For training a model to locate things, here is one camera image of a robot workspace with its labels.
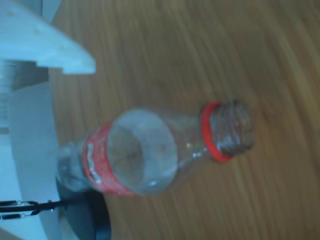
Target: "white furniture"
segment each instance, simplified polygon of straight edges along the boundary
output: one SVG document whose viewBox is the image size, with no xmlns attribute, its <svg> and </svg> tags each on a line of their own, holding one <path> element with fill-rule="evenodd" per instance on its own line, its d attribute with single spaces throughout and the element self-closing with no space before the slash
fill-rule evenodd
<svg viewBox="0 0 320 240">
<path fill-rule="evenodd" d="M 50 4 L 44 6 L 49 12 Z M 82 46 L 14 0 L 0 0 L 0 59 L 33 61 L 64 74 L 96 72 L 95 59 Z"/>
</svg>

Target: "bottle neck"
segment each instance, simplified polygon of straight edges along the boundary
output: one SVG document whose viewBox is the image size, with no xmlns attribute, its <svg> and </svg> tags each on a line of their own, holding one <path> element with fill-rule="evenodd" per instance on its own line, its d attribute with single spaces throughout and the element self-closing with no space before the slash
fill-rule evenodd
<svg viewBox="0 0 320 240">
<path fill-rule="evenodd" d="M 255 143 L 254 120 L 247 106 L 238 100 L 220 104 L 209 117 L 212 142 L 225 156 L 234 157 Z"/>
</svg>

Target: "bottle mouth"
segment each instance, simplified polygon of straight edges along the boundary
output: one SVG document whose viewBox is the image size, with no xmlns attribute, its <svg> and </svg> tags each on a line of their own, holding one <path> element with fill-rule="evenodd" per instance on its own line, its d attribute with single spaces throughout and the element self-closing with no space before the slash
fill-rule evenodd
<svg viewBox="0 0 320 240">
<path fill-rule="evenodd" d="M 218 162 L 228 162 L 254 146 L 254 120 L 241 101 L 210 103 L 205 106 L 201 118 L 204 142 Z"/>
</svg>

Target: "black object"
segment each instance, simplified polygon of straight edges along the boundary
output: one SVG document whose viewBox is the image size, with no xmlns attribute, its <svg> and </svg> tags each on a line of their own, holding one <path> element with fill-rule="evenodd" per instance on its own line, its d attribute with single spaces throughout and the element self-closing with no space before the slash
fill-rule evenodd
<svg viewBox="0 0 320 240">
<path fill-rule="evenodd" d="M 35 216 L 42 211 L 53 211 L 58 207 L 65 207 L 64 201 L 48 201 L 38 203 L 36 201 L 0 201 L 0 220 L 22 219 Z"/>
<path fill-rule="evenodd" d="M 111 240 L 111 224 L 103 195 L 97 191 L 73 192 L 56 181 L 59 195 L 67 202 L 65 216 L 80 240 Z"/>
</svg>

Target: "wooden surface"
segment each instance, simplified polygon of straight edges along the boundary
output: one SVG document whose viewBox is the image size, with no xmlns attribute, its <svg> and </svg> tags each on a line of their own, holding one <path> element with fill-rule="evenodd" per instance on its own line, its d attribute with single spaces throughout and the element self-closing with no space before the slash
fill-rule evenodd
<svg viewBox="0 0 320 240">
<path fill-rule="evenodd" d="M 106 196 L 113 240 L 320 239 L 320 8 L 223 3 L 62 1 L 54 24 L 97 72 L 51 71 L 61 144 L 145 104 L 238 98 L 256 120 L 255 148 L 233 162 L 162 195 Z"/>
</svg>

